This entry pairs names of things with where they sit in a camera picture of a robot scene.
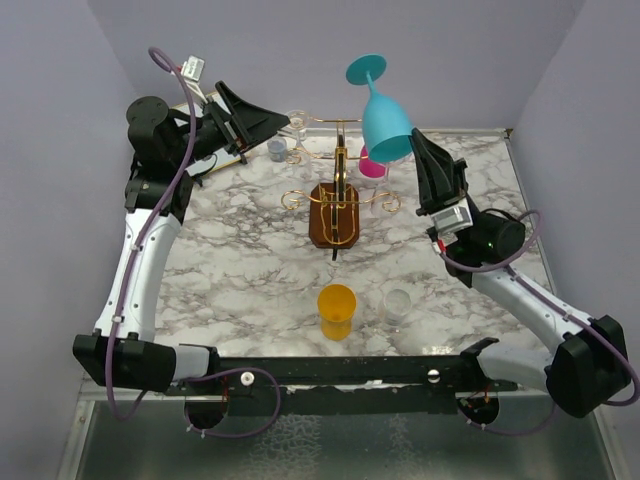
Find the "clear champagne flute glass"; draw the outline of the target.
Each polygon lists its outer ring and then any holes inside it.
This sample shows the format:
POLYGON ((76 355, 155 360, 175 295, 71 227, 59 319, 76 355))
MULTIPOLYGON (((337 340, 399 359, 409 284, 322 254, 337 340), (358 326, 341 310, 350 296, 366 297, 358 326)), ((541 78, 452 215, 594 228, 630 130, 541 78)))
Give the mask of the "clear champagne flute glass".
POLYGON ((304 146, 307 138, 307 127, 310 124, 310 115, 303 110, 291 110, 286 113, 289 125, 284 132, 294 141, 294 145, 287 152, 286 161, 294 167, 295 173, 304 181, 312 179, 312 156, 304 146))

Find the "blue plastic wine glass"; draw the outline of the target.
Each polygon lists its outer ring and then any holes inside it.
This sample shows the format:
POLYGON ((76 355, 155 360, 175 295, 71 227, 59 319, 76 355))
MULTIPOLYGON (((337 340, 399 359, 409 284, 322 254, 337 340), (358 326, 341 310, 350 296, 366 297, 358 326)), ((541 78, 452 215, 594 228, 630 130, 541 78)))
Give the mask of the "blue plastic wine glass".
POLYGON ((382 55, 366 54, 355 59, 345 74, 351 85, 368 88, 369 99, 362 115, 362 135, 369 158, 379 164, 397 161, 412 151, 412 124, 408 114, 375 85, 386 67, 387 62, 382 55))

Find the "pink plastic wine glass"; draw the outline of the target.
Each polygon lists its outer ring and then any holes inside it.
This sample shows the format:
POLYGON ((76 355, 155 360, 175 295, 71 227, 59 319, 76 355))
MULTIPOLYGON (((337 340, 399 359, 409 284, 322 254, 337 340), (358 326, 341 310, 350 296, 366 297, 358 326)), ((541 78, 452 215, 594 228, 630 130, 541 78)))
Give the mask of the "pink plastic wine glass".
POLYGON ((382 179, 388 177, 388 168, 384 164, 371 160, 365 145, 363 145, 360 150, 358 169, 364 177, 369 179, 382 179))

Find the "short clear glass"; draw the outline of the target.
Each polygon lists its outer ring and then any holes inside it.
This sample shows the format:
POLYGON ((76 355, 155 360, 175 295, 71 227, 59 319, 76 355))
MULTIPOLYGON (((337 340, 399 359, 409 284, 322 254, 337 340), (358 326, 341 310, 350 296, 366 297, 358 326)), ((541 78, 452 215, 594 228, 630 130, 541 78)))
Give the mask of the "short clear glass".
POLYGON ((378 315, 385 333, 398 333, 406 327, 413 302, 410 294, 400 288, 391 289, 382 297, 378 315))

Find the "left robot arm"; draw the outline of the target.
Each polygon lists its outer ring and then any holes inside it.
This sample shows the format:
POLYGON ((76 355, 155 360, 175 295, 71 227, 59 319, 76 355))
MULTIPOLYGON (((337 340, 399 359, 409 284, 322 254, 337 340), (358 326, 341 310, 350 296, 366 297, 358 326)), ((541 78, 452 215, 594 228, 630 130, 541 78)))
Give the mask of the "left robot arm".
POLYGON ((186 112, 156 96, 126 111, 134 155, 125 187, 125 234, 106 304, 72 353, 100 386, 165 392, 186 379, 206 395, 220 385, 213 347, 157 344, 155 314, 165 265, 184 223, 194 181, 186 168, 219 151, 244 156, 288 126, 288 116, 253 105, 224 82, 217 100, 186 112))

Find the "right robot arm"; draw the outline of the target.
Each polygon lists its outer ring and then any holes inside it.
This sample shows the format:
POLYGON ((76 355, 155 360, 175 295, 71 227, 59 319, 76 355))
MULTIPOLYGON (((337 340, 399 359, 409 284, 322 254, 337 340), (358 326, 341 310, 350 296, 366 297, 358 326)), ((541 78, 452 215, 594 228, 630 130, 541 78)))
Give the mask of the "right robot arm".
POLYGON ((409 142, 416 164, 419 216, 447 272, 506 309, 544 345, 544 352, 486 340, 467 349, 461 383, 481 391, 506 380, 547 393, 565 413, 582 418, 601 405, 623 407, 639 399, 621 324, 595 318, 519 272, 514 262, 537 241, 540 211, 513 215, 481 210, 471 199, 465 160, 455 160, 419 129, 409 142))

